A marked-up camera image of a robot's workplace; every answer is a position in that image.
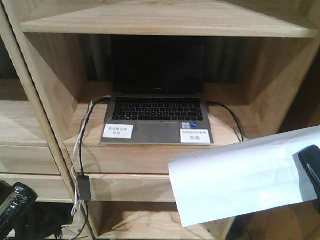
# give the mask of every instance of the power adapter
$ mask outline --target power adapter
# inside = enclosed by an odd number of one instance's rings
[[[84,202],[91,201],[90,177],[86,175],[78,175],[77,182],[79,186],[80,199]]]

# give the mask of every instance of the touchpad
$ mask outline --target touchpad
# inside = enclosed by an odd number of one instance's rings
[[[138,122],[133,137],[138,142],[175,143],[179,136],[177,122]]]

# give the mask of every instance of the white cable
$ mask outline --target white cable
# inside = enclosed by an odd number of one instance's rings
[[[80,145],[80,139],[82,136],[84,136],[84,130],[85,130],[85,126],[86,126],[86,122],[89,121],[89,113],[92,111],[92,108],[94,107],[94,104],[97,100],[100,100],[100,99],[104,99],[104,98],[111,98],[110,95],[105,95],[105,96],[102,96],[102,97],[97,97],[97,98],[94,98],[91,102],[90,102],[90,105],[88,107],[88,110],[83,118],[83,122],[82,122],[82,127],[79,131],[79,134],[78,134],[78,137],[76,139],[76,142],[75,142],[75,145],[74,145],[74,148],[73,148],[73,159],[75,160],[74,161],[74,164],[72,165],[71,167],[71,174],[73,176],[73,178],[75,179],[75,196],[74,196],[74,205],[73,205],[73,208],[71,210],[71,216],[74,217],[76,215],[76,212],[77,210],[79,211],[80,210],[80,207],[81,207],[81,200],[78,199],[78,180],[77,180],[77,172],[76,172],[76,165],[78,164],[78,162],[80,161],[80,158],[78,157],[78,146]],[[68,227],[75,227],[75,226],[78,226],[81,222],[81,214],[79,213],[78,215],[78,220],[76,223],[74,224],[67,224],[67,225],[62,225],[61,227],[62,228],[68,228]],[[75,237],[77,236],[77,234],[73,235],[70,240],[74,239]]]

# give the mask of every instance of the laptop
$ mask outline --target laptop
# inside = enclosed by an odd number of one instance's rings
[[[112,35],[103,144],[209,145],[206,37]]]

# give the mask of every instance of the black device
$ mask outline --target black device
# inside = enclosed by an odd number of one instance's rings
[[[206,37],[112,35],[111,50],[115,92],[203,91]]]
[[[1,181],[0,239],[10,233],[20,218],[30,209],[38,195],[28,186],[17,182],[13,186]]]
[[[311,145],[297,155],[314,187],[318,203],[317,211],[320,213],[320,149],[316,145]]]

